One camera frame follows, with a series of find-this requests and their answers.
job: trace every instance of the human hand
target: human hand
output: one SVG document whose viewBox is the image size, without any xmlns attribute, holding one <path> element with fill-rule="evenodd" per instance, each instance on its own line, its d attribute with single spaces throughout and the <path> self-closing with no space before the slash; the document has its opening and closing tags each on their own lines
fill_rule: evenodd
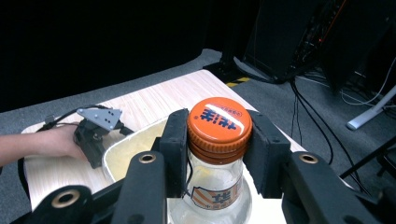
<svg viewBox="0 0 396 224">
<path fill-rule="evenodd" d="M 74 141 L 74 131 L 76 125 L 63 125 L 44 132 L 42 134 L 43 147 L 40 150 L 41 155 L 62 157 L 70 156 L 82 161 L 87 161 L 81 148 Z"/>
</svg>

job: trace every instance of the orange bottle cap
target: orange bottle cap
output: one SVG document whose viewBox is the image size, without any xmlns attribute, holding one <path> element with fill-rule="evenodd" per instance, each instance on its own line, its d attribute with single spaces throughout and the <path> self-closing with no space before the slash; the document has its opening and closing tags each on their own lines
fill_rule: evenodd
<svg viewBox="0 0 396 224">
<path fill-rule="evenodd" d="M 203 161 L 223 164 L 244 155 L 252 121 L 246 109 L 236 101 L 212 97 L 191 110 L 187 125 L 191 152 Z"/>
</svg>

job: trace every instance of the black cable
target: black cable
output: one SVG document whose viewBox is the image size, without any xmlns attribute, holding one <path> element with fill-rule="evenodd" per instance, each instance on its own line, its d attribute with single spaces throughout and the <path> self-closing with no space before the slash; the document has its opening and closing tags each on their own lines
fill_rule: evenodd
<svg viewBox="0 0 396 224">
<path fill-rule="evenodd" d="M 338 138 L 338 136 L 337 136 L 337 135 L 334 133 L 334 131 L 330 128 L 330 126 L 327 124 L 327 122 L 321 117 L 321 115 L 318 113 L 318 111 L 317 111 L 311 104 L 309 104 L 309 102 L 298 92 L 297 86 L 295 85 L 295 82 L 292 81 L 290 84 L 291 84 L 292 87 L 296 90 L 295 93 L 297 93 L 297 94 L 301 97 L 301 99 L 303 99 L 303 101 L 305 101 L 305 102 L 309 105 L 309 107 L 311 107 L 311 109 L 317 114 L 317 116 L 320 118 L 320 120 L 325 124 L 325 126 L 328 128 L 328 130 L 330 131 L 330 133 L 332 134 L 332 136 L 335 138 L 335 140 L 336 140 L 336 141 L 338 142 L 338 144 L 340 145 L 341 149 L 343 149 L 343 151 L 345 152 L 346 157 L 347 157 L 347 159 L 349 160 L 349 163 L 351 164 L 351 166 L 354 166 L 355 164 L 354 164 L 352 158 L 350 157 L 349 153 L 347 152 L 347 149 L 344 147 L 344 145 L 342 144 L 342 142 L 340 141 L 340 139 Z M 367 191 L 367 190 L 364 188 L 363 184 L 361 183 L 361 179 L 360 179 L 360 177 L 359 177 L 358 172 L 356 171 L 356 172 L 354 172 L 354 174 L 355 174 L 355 176 L 356 176 L 356 179 L 355 179 L 353 176 L 352 176 L 352 177 L 353 177 L 354 180 L 356 180 L 356 183 L 360 186 L 361 191 Z"/>
<path fill-rule="evenodd" d="M 79 108 L 76 108 L 76 109 L 74 109 L 74 110 L 71 110 L 71 111 L 69 111 L 69 112 L 63 114 L 62 116 L 60 116 L 59 118 L 57 118 L 57 119 L 54 120 L 54 121 L 51 121 L 51 122 L 49 122 L 49 123 L 44 124 L 43 127 L 41 127 L 41 128 L 40 128 L 39 130 L 37 130 L 37 131 L 38 131 L 38 132 L 41 132 L 41 131 L 49 130 L 49 129 L 53 128 L 54 126 L 56 126 L 56 124 L 57 124 L 60 120 L 63 120 L 63 119 L 65 119 L 65 118 L 69 117 L 70 115 L 76 113 L 78 109 L 88 109 L 88 108 L 108 109 L 108 107 L 103 106 L 103 105 L 86 105 L 86 106 L 83 106 L 83 107 L 79 107 Z"/>
<path fill-rule="evenodd" d="M 189 167 L 190 167 L 190 174 L 189 174 L 189 178 L 187 179 L 186 188 L 185 188 L 184 191 L 185 191 L 185 193 L 186 193 L 189 197 L 191 197 L 191 194 L 189 193 L 188 186 L 189 186 L 190 181 L 191 181 L 191 178 L 192 178 L 193 170 L 192 170 L 192 164 L 191 164 L 191 161 L 190 161 L 190 158 L 189 158 L 189 157 L 187 157 L 187 164 L 188 164 Z"/>
<path fill-rule="evenodd" d="M 294 98 L 294 109 L 293 109 L 293 118 L 291 120 L 291 135 L 290 137 L 293 138 L 293 132 L 294 132 L 294 118 L 296 117 L 296 121 L 297 121 L 297 127 L 298 127 L 298 131 L 299 131 L 299 135 L 300 135 L 300 146 L 303 145 L 303 136 L 301 133 L 301 129 L 300 129 L 300 122 L 298 120 L 298 102 L 297 102 L 297 96 L 295 96 Z"/>
<path fill-rule="evenodd" d="M 322 128 L 320 127 L 320 125 L 317 123 L 317 121 L 314 119 L 314 117 L 312 117 L 311 113 L 308 111 L 308 109 L 306 108 L 306 106 L 304 105 L 304 102 L 301 100 L 300 95 L 298 94 L 298 91 L 296 90 L 295 85 L 293 85 L 293 81 L 290 82 L 291 88 L 294 91 L 295 95 L 297 96 L 298 101 L 300 102 L 300 104 L 303 106 L 304 110 L 306 111 L 306 113 L 308 114 L 309 118 L 312 119 L 312 121 L 314 121 L 315 125 L 318 127 L 319 131 L 322 133 L 323 137 L 325 138 L 329 148 L 330 148 L 330 160 L 328 162 L 329 165 L 332 164 L 332 159 L 334 157 L 334 152 L 332 149 L 332 144 L 330 143 L 329 138 L 327 137 L 326 133 L 322 130 Z"/>
</svg>

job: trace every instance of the wooden table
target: wooden table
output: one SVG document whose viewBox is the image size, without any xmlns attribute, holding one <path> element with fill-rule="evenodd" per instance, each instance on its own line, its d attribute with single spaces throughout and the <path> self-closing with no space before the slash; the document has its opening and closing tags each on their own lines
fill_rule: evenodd
<svg viewBox="0 0 396 224">
<path fill-rule="evenodd" d="M 219 79 L 206 70 L 200 70 L 182 77 L 177 77 L 163 83 L 131 92 L 112 100 L 102 102 L 101 105 L 121 109 L 120 121 L 126 127 L 137 131 L 151 123 L 167 117 L 172 112 L 192 107 L 201 100 L 222 96 L 234 99 L 246 109 L 255 110 L 248 102 L 232 91 Z M 64 122 L 82 120 L 80 115 L 72 115 Z M 35 132 L 43 123 L 26 128 L 24 133 Z M 304 150 L 300 145 L 291 141 L 291 150 Z M 123 138 L 114 131 L 104 139 L 105 148 Z M 67 185 L 84 185 L 97 192 L 110 185 L 101 168 L 92 169 L 84 161 L 72 158 L 48 158 L 32 156 L 25 158 L 26 177 L 29 184 L 32 209 L 35 209 L 41 200 L 56 189 Z M 245 178 L 249 183 L 253 196 L 251 223 L 269 220 L 271 223 L 285 222 L 280 208 L 280 200 L 263 199 L 256 194 L 251 176 L 245 171 Z"/>
</svg>

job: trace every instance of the glass bottle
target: glass bottle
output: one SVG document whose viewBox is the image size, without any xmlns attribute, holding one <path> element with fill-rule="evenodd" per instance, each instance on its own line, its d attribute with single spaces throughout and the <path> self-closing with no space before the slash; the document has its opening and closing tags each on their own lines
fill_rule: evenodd
<svg viewBox="0 0 396 224">
<path fill-rule="evenodd" d="M 191 110 L 187 193 L 168 199 L 170 223 L 248 222 L 251 195 L 242 158 L 251 122 L 246 109 L 228 98 L 208 98 Z"/>
</svg>

